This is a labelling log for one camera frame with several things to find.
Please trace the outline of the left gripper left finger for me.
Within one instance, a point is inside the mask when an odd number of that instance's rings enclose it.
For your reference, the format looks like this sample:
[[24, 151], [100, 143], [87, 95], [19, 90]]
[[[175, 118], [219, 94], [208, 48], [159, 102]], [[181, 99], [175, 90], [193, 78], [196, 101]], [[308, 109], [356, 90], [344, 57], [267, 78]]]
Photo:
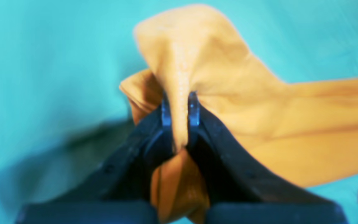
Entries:
[[150, 203], [151, 177], [173, 156], [166, 94], [125, 142], [84, 182], [46, 203], [29, 204], [16, 224], [159, 224]]

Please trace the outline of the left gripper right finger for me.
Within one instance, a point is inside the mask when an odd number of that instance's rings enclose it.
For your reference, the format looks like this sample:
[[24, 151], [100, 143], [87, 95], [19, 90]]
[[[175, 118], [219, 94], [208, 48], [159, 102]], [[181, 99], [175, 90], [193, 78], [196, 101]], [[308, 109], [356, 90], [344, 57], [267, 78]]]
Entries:
[[192, 92], [187, 151], [205, 179], [206, 224], [347, 224], [342, 208], [277, 176], [251, 156]]

